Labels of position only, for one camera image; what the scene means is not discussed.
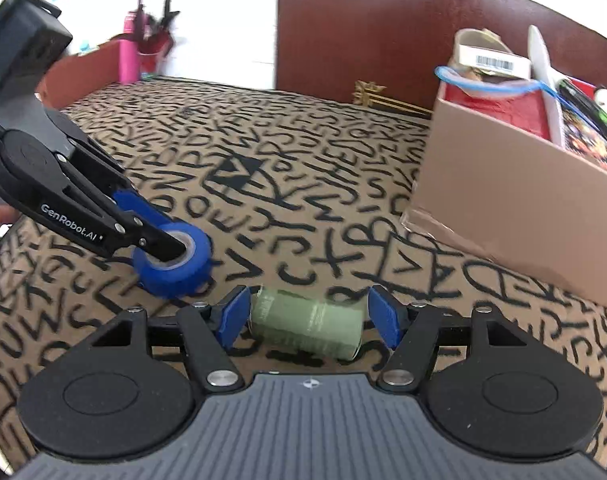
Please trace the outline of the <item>blue tape roll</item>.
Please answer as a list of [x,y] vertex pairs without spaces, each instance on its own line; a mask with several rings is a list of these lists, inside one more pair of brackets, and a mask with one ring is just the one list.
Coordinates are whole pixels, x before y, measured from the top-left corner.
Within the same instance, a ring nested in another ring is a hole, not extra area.
[[197,226],[182,221],[162,223],[158,229],[174,238],[183,250],[172,249],[172,258],[163,261],[136,247],[132,261],[140,284],[151,295],[166,299],[192,295],[210,278],[210,238]]

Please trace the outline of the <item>green small box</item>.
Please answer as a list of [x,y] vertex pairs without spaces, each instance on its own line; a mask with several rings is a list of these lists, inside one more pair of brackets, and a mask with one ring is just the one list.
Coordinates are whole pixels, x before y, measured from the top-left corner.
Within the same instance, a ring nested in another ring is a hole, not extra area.
[[262,287],[252,300],[249,327],[270,344],[351,361],[361,347],[364,318],[362,301],[335,304]]

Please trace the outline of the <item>playing card box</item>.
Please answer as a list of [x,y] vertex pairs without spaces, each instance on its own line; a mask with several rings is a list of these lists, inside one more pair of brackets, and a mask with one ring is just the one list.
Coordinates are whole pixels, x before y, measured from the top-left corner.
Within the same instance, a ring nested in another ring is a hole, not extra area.
[[561,112],[565,149],[607,172],[607,140],[572,110]]

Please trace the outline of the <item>orange white medicine box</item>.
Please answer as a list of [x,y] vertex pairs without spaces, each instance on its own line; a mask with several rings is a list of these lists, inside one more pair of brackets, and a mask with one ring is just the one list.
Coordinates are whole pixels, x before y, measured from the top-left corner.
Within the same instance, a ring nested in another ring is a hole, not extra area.
[[511,52],[461,44],[455,55],[455,61],[465,67],[503,77],[529,79],[531,76],[531,62],[529,58],[524,58]]

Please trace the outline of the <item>pink bottle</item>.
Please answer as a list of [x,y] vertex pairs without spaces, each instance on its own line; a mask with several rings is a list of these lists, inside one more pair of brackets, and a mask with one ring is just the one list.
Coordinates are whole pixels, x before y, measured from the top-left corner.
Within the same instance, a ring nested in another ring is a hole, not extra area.
[[136,13],[130,12],[124,21],[123,34],[119,40],[119,82],[133,84],[140,78],[138,45],[134,39]]

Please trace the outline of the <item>red pen cup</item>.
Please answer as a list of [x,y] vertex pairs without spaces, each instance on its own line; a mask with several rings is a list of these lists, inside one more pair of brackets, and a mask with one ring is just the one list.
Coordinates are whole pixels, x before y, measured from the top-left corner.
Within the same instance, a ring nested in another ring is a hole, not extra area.
[[138,51],[140,78],[147,79],[160,73],[169,47],[169,42],[165,42],[159,46],[146,47],[144,50]]

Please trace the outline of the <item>cardboard storage box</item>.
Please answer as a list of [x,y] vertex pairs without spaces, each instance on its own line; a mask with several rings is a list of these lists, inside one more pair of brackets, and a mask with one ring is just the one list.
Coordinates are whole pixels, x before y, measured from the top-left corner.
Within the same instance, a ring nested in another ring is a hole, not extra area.
[[607,172],[447,89],[402,224],[607,307]]

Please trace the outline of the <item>red booklet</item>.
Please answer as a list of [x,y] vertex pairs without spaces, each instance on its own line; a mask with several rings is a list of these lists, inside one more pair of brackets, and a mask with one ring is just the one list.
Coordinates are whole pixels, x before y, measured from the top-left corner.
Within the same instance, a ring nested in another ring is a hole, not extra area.
[[468,110],[474,110],[516,128],[523,129],[544,140],[551,140],[545,103],[540,90],[516,96],[470,96],[459,87],[445,84],[443,99]]

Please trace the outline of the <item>blue rimmed strainer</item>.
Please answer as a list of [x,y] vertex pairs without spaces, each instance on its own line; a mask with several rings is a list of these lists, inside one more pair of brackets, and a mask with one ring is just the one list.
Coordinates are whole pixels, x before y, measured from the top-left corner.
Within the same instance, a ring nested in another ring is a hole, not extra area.
[[[516,96],[520,93],[528,93],[534,92],[537,90],[541,90],[541,84],[535,80],[524,80],[524,79],[506,79],[502,78],[497,82],[492,82],[481,77],[481,73],[478,70],[454,70],[451,67],[439,66],[436,68],[436,75],[442,81],[447,84],[452,84],[452,86],[459,87],[464,90],[470,96],[485,96],[486,98],[491,98],[496,94],[497,96]],[[573,80],[569,77],[561,77],[558,76],[559,79],[555,84],[556,92],[557,92],[557,84],[562,79],[569,79],[575,86],[577,86],[580,90],[581,88],[573,82]],[[588,96],[594,101],[594,92],[591,96]],[[572,110],[577,115],[579,115],[585,122],[587,122],[591,127],[597,130],[596,126],[593,125],[588,118],[584,117],[576,107],[572,106],[570,103],[565,101],[557,92],[557,99],[561,103],[561,108],[566,107],[569,110]],[[607,140],[607,136],[601,133],[604,139]]]

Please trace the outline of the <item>black green marker pen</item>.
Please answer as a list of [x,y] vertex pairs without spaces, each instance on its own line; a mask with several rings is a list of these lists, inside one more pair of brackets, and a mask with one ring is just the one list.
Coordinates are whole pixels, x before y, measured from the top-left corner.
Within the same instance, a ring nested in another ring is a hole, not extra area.
[[607,136],[607,114],[569,79],[562,79],[557,84],[559,95],[596,126],[600,133]]

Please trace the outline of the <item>white plastic knife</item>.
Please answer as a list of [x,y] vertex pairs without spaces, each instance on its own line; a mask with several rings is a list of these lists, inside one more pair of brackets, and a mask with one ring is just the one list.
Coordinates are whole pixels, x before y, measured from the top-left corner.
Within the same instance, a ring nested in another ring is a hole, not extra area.
[[528,56],[532,78],[541,84],[551,140],[559,148],[565,148],[563,113],[555,87],[559,79],[558,72],[551,65],[549,49],[540,29],[535,25],[530,25],[528,28]]

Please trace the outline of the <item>dark wooden headboard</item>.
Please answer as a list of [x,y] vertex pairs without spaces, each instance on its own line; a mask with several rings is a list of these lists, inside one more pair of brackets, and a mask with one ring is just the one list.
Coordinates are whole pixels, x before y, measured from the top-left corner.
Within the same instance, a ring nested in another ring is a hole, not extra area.
[[607,38],[532,0],[278,0],[275,85],[282,91],[350,102],[359,81],[429,108],[433,73],[455,33],[487,28],[527,52],[538,26],[554,67],[607,87]]

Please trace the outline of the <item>clear plastic measuring cup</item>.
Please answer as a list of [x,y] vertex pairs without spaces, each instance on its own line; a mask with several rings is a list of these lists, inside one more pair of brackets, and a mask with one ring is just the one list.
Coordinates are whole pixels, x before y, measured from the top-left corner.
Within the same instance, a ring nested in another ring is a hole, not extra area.
[[490,29],[462,28],[454,35],[453,52],[448,66],[461,68],[460,47],[473,47],[497,52],[513,53],[502,41],[501,37]]

